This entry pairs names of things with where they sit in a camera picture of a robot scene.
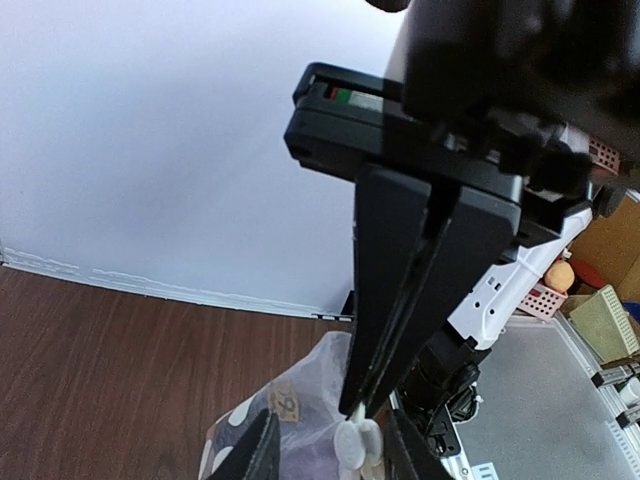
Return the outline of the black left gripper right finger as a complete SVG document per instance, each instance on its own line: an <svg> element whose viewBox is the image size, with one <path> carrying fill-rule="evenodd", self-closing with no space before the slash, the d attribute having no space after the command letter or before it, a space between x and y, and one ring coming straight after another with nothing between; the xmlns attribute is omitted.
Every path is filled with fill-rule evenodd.
<svg viewBox="0 0 640 480"><path fill-rule="evenodd" d="M453 479L403 410L388 412L383 438L386 479Z"/></svg>

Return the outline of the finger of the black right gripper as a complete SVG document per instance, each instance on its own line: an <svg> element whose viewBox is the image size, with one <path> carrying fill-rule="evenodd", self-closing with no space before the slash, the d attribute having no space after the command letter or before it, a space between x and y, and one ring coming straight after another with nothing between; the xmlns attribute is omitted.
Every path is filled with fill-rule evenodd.
<svg viewBox="0 0 640 480"><path fill-rule="evenodd" d="M422 235L431 186L380 166L364 166L355 181L354 320L339 409L376 411L374 392L393 328L394 307Z"/></svg>
<svg viewBox="0 0 640 480"><path fill-rule="evenodd" d="M428 339L514 239L520 216L519 205L472 188L431 188L422 235L391 317L376 411L368 415L378 412Z"/></svg>

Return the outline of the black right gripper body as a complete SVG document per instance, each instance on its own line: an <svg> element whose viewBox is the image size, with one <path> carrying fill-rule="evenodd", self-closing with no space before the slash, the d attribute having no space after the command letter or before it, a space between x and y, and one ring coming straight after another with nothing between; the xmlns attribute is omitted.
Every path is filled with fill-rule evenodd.
<svg viewBox="0 0 640 480"><path fill-rule="evenodd" d="M384 78L313 63L285 133L306 168L364 163L518 202L639 185L635 1L409 1Z"/></svg>

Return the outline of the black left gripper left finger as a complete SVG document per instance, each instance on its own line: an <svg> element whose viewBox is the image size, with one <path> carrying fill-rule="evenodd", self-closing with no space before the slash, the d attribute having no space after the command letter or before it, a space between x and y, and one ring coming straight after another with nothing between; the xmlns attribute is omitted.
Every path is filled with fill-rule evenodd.
<svg viewBox="0 0 640 480"><path fill-rule="evenodd" d="M277 480L279 468L279 418L263 409L207 479Z"/></svg>

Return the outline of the clear polka dot zip bag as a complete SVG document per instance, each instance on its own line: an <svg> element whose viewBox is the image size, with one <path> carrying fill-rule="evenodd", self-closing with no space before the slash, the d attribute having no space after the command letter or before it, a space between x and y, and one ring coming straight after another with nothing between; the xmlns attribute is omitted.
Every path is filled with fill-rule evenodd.
<svg viewBox="0 0 640 480"><path fill-rule="evenodd" d="M281 479L383 479L384 441L375 420L339 412L351 335L330 331L296 364L209 428L199 477L210 477L264 409L280 423Z"/></svg>

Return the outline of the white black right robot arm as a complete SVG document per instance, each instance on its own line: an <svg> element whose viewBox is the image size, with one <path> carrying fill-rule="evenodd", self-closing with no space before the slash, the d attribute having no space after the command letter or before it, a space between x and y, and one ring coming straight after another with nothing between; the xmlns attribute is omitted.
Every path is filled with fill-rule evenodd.
<svg viewBox="0 0 640 480"><path fill-rule="evenodd" d="M354 321L339 409L404 386L432 411L472 383L523 297L637 181L635 1L381 1L405 19L384 77L308 65L285 143L355 186Z"/></svg>

